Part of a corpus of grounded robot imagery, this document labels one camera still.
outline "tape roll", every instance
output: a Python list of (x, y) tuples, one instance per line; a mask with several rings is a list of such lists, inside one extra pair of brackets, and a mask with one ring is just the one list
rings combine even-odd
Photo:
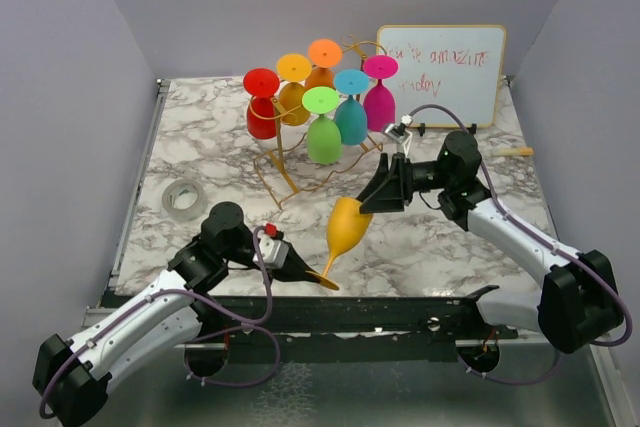
[[(176, 207), (181, 195), (196, 194), (196, 200), (186, 209)], [(207, 210), (207, 196), (199, 182), (193, 179), (179, 179), (172, 182), (162, 194), (162, 208), (175, 220), (188, 222), (200, 217)]]

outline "gold wire stand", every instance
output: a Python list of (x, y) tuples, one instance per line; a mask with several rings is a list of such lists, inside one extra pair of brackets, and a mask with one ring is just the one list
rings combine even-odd
[[(356, 38), (353, 35), (349, 35), (349, 39), (351, 40), (351, 43), (345, 42), (344, 40), (342, 41), (342, 45), (344, 45), (346, 47), (342, 52), (345, 53), (345, 52), (348, 52), (350, 50), (354, 50), (360, 56), (360, 70), (362, 70), (362, 65), (364, 64), (364, 61), (367, 59), (367, 54), (365, 54), (362, 51), (362, 49), (360, 49), (361, 45), (365, 45), (365, 44), (375, 45), (376, 47), (380, 48), (385, 54), (387, 53), (386, 49), (384, 47), (382, 47), (380, 44), (378, 44), (377, 42), (373, 42), (371, 40), (364, 40), (364, 41), (360, 41), (359, 42), (359, 41), (356, 40)], [(356, 100), (360, 100), (360, 95), (356, 96)], [(260, 178), (260, 180), (264, 184), (265, 188), (267, 189), (267, 192), (269, 192), (269, 195), (271, 196), (271, 198), (273, 199), (273, 201), (276, 203), (276, 205), (278, 206), (278, 208), (280, 210), (283, 210), (282, 204), (284, 202), (286, 202), (287, 200), (291, 199), (292, 197), (298, 195), (300, 192), (315, 192), (316, 190), (320, 189), (323, 185), (325, 185), (329, 181), (329, 179), (331, 179), (331, 177), (334, 174), (344, 174), (345, 172), (348, 172), (349, 170), (353, 169), (358, 164), (358, 162), (360, 162), (360, 159), (362, 159), (362, 157), (364, 157), (369, 152), (373, 152), (374, 150), (382, 152), (382, 147), (383, 147), (382, 143), (376, 142), (375, 140), (373, 140), (371, 138), (370, 135), (367, 135), (367, 140), (370, 142), (371, 145), (367, 145), (366, 141), (361, 143), (360, 147), (362, 148), (362, 153), (358, 156), (358, 158), (349, 167), (347, 167), (345, 169), (342, 169), (342, 170), (332, 170), (318, 184), (311, 185), (311, 186), (306, 186), (306, 187), (298, 187), (298, 185), (293, 181), (293, 179), (287, 173), (287, 169), (286, 169), (286, 165), (285, 165), (285, 155), (284, 154), (288, 153), (288, 152), (292, 152), (296, 148), (298, 148), (302, 144), (304, 139), (306, 138), (307, 134), (305, 132), (304, 135), (298, 141), (298, 143), (296, 145), (294, 145), (293, 147), (290, 147), (288, 149), (283, 149), (282, 148), (282, 134), (281, 134), (280, 130), (281, 130), (281, 118), (284, 115), (291, 115), (293, 113), (293, 111), (295, 111), (297, 108), (302, 108), (302, 106), (299, 106), (296, 109), (292, 109), (292, 110), (286, 111), (281, 106), (280, 102), (277, 101), (277, 99), (274, 98), (273, 99), (273, 103), (274, 103), (275, 108), (279, 111), (279, 114), (277, 116), (273, 117), (273, 120), (276, 123), (277, 147), (275, 149), (267, 150), (266, 152), (263, 152), (262, 154), (256, 156), (253, 159), (253, 167), (254, 167), (254, 169), (256, 171), (256, 174), (258, 174), (258, 177)], [(249, 108), (253, 112), (253, 108), (251, 107), (251, 103), (249, 103)], [(261, 118), (261, 119), (271, 119), (271, 118), (267, 118), (267, 117), (262, 117), (260, 115), (256, 115), (256, 116)], [(261, 159), (264, 159), (264, 158), (269, 158), (271, 160), (271, 162), (273, 162), (273, 165), (278, 169), (278, 171), (280, 172), (280, 175), (282, 175), (282, 178), (287, 182), (287, 184), (291, 188), (291, 193), (290, 194), (282, 197), (281, 199), (278, 199), (276, 197), (276, 195), (274, 193), (274, 189), (266, 181), (266, 179), (264, 178), (264, 175), (262, 175), (262, 172), (260, 172), (259, 162), (260, 162)]]

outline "whiteboard frame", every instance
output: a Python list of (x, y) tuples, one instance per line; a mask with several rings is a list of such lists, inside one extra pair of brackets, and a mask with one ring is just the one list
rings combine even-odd
[[(415, 28), (415, 27), (440, 28), (440, 29), (442, 29), (442, 28), (459, 29), (459, 28), (469, 28), (469, 27), (497, 27), (497, 28), (502, 30), (504, 35), (502, 37), (502, 52), (500, 54), (500, 70), (498, 71), (498, 80), (496, 82), (496, 97), (495, 97), (495, 99), (493, 101), (493, 115), (491, 116), (491, 122), (489, 122), (488, 124), (478, 125), (479, 129), (486, 129), (488, 127), (491, 127), (496, 121), (496, 113), (498, 111), (498, 109), (496, 107), (498, 105), (498, 95), (500, 94), (500, 81), (502, 80), (502, 77), (504, 75), (502, 73), (502, 68), (503, 68), (503, 65), (504, 65), (504, 51), (505, 51), (506, 46), (507, 46), (507, 29), (505, 28), (505, 26), (504, 25), (500, 25), (500, 24), (425, 24), (425, 25), (421, 25), (421, 24), (388, 24), (388, 25), (383, 25), (382, 27), (380, 27), (378, 29), (378, 33), (376, 34), (376, 42), (378, 44), (382, 45), (382, 43), (380, 42), (380, 32), (382, 32), (382, 30), (388, 29), (388, 28), (406, 28), (406, 27), (410, 27), (410, 28)], [(376, 54), (384, 54), (384, 51), (380, 47), (376, 47)], [(410, 127), (418, 128), (418, 127), (420, 127), (420, 123), (411, 124)], [(459, 126), (457, 124), (425, 124), (425, 127), (429, 128), (429, 129), (457, 129)]]

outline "teal wine glass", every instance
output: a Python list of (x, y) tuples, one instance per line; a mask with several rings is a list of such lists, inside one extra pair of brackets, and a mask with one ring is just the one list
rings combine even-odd
[(340, 104), (333, 121), (340, 130), (344, 145), (359, 145), (367, 138), (367, 114), (362, 104), (353, 98), (363, 93), (369, 87), (367, 74), (356, 69), (346, 69), (338, 72), (333, 79), (333, 85), (341, 94), (349, 98)]
[(318, 164), (331, 164), (342, 155), (340, 129), (325, 114), (340, 103), (340, 95), (330, 87), (314, 87), (302, 96), (302, 106), (318, 118), (311, 122), (307, 133), (309, 158)]

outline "screw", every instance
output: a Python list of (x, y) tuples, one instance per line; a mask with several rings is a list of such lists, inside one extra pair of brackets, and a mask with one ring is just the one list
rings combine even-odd
[(429, 320), (427, 320), (427, 328), (431, 332), (439, 331), (440, 330), (440, 319), (438, 319), (437, 317), (431, 317)]

